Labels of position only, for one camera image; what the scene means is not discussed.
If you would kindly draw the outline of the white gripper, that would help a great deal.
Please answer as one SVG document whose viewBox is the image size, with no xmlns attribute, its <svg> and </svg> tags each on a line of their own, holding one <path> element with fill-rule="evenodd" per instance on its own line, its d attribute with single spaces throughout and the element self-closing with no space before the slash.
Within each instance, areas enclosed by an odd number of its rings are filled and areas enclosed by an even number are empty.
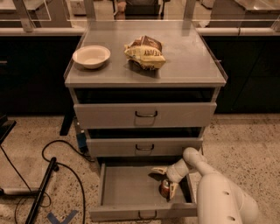
<svg viewBox="0 0 280 224">
<path fill-rule="evenodd" d="M 194 168 L 190 166 L 183 158 L 181 158 L 178 162 L 169 165 L 168 167 L 152 167 L 151 170 L 153 173 L 158 173 L 161 175 L 166 174 L 167 178 L 171 181 L 169 183 L 169 199 L 172 200 L 175 197 L 176 191 L 179 187 L 178 183 L 187 174 L 193 172 Z"/>
</svg>

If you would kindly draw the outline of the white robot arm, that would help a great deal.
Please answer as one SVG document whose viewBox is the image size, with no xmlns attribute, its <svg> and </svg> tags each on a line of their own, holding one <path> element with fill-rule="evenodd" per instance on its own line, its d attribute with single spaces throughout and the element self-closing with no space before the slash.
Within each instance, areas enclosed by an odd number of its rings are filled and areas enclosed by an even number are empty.
<svg viewBox="0 0 280 224">
<path fill-rule="evenodd" d="M 259 213 L 256 201 L 208 164 L 193 147 L 185 148 L 182 158 L 175 164 L 152 170 L 167 177 L 170 199 L 184 177 L 191 172 L 200 174 L 196 196 L 198 224 L 255 224 Z"/>
</svg>

